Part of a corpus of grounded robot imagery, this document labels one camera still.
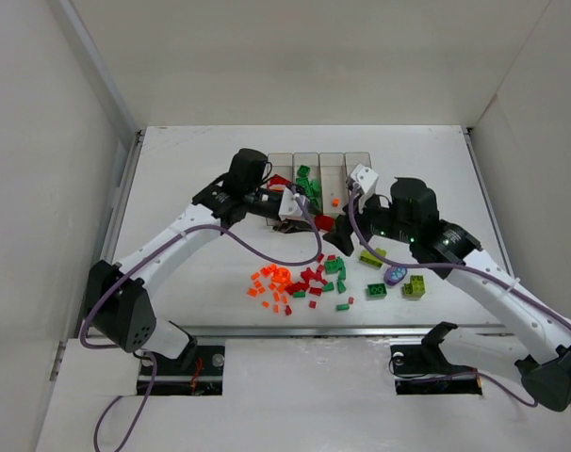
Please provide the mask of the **lime green stepped brick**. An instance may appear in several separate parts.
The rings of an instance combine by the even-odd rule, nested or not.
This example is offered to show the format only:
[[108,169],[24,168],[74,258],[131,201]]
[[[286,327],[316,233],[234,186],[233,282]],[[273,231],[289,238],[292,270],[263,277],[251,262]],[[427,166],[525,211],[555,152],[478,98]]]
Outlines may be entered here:
[[[387,254],[385,250],[382,249],[375,249],[376,253],[379,254],[382,258],[384,258]],[[381,268],[383,265],[383,260],[377,258],[372,252],[369,250],[362,250],[359,255],[359,261],[365,265],[372,266],[375,268]]]

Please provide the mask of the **tall green lego stack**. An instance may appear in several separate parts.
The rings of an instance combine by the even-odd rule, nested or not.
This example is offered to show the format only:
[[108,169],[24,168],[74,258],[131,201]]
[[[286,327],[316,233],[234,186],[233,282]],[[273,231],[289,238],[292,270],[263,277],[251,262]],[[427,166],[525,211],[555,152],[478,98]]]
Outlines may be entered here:
[[298,178],[307,178],[310,173],[310,168],[305,165],[300,165],[297,169],[297,177]]

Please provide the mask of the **red flower lego piece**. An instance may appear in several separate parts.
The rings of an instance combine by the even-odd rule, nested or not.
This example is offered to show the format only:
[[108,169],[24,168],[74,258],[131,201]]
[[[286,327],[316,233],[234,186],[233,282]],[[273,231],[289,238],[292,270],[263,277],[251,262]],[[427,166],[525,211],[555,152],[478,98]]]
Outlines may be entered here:
[[314,223],[320,231],[330,232],[334,228],[334,218],[330,216],[316,215]]

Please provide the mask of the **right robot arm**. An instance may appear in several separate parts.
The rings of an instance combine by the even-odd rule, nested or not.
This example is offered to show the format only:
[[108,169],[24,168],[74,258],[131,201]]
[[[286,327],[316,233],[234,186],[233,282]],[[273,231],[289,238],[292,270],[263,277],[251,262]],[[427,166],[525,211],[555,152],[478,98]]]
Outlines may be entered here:
[[349,176],[350,200],[324,238],[346,255],[352,241],[370,254],[373,236],[408,245],[411,269],[428,269],[477,301],[514,336],[500,345],[493,337],[467,333],[442,321],[414,345],[420,369],[406,372],[416,384],[472,375],[483,369],[521,385],[532,405],[562,412],[571,404],[571,320],[524,288],[463,227],[442,219],[435,193],[417,178],[399,178],[382,205],[371,169]]

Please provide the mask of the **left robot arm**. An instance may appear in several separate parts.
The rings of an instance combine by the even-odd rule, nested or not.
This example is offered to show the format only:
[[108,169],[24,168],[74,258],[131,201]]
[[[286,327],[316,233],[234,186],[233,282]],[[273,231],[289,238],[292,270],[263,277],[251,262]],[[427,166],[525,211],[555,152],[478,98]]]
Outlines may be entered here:
[[197,340],[155,315],[153,296],[160,286],[197,250],[223,235],[234,238],[231,227],[249,214],[314,223],[313,204],[302,186],[288,183],[281,191],[265,187],[271,169],[265,154],[239,150],[228,171],[198,192],[164,231],[115,263],[94,264],[87,280],[80,344],[94,349],[87,334],[96,329],[108,339],[108,349],[119,348],[148,360],[162,356],[188,367]]

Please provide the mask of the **red long lego brick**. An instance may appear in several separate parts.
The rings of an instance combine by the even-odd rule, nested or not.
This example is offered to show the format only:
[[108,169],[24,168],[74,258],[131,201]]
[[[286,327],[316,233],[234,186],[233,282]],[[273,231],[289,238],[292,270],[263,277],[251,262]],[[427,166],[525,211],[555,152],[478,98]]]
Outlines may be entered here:
[[291,182],[279,174],[271,176],[267,182],[267,188],[274,191],[283,191],[285,188],[290,188]]

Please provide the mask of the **clear container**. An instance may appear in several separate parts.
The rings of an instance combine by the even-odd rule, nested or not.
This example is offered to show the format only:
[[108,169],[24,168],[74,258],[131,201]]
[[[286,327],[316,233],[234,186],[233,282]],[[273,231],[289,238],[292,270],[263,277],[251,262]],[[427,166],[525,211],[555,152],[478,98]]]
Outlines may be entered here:
[[294,182],[294,169],[293,169],[293,154],[292,153],[270,153],[268,155],[268,160],[272,165],[272,170],[270,176],[275,174],[279,174],[280,176],[285,177],[288,179],[291,184]]
[[[349,200],[346,186],[348,173],[343,153],[319,154],[320,176],[322,183],[323,214],[336,218],[343,213]],[[339,199],[339,205],[333,206],[332,200]]]
[[317,153],[293,154],[294,182],[309,200],[313,215],[323,213],[322,183],[320,176],[319,155]]
[[352,172],[358,165],[372,167],[370,154],[367,152],[344,153],[344,157],[347,173]]

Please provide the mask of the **purple flower lego piece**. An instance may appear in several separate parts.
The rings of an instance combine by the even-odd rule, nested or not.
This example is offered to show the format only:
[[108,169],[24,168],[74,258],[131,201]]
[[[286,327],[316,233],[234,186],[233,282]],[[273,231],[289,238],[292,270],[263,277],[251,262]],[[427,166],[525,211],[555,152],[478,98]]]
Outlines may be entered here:
[[408,269],[404,266],[390,266],[383,275],[383,282],[387,286],[395,286],[401,283],[408,274]]

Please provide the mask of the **orange round lego piece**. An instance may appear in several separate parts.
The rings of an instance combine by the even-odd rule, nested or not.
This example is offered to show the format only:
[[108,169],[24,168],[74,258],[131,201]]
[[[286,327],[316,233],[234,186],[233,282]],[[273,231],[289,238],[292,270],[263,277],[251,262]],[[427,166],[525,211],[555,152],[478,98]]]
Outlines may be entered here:
[[271,281],[273,283],[290,285],[291,284],[290,270],[286,267],[277,267],[273,272]]

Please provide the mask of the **green square lego brick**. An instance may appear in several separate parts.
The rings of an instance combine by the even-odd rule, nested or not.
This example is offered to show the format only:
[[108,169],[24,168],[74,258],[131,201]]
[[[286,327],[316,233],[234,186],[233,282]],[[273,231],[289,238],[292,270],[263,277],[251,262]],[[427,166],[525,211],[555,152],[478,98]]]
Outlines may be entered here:
[[387,288],[383,282],[368,284],[366,292],[370,299],[382,299],[387,296]]

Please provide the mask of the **lime green lego brick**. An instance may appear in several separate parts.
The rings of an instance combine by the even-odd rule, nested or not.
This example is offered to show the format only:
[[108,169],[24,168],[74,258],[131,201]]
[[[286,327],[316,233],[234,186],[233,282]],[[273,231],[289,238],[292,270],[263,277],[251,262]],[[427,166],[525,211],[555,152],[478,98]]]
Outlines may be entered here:
[[422,275],[411,275],[402,289],[402,295],[407,299],[421,299],[426,294],[425,280]]

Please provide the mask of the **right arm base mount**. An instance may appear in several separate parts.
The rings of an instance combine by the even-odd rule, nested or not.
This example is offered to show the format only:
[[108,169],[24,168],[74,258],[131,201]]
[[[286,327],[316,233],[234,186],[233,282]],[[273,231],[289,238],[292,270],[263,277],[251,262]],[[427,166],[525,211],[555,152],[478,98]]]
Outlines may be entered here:
[[438,347],[394,344],[390,353],[398,396],[482,395],[476,370],[448,363]]

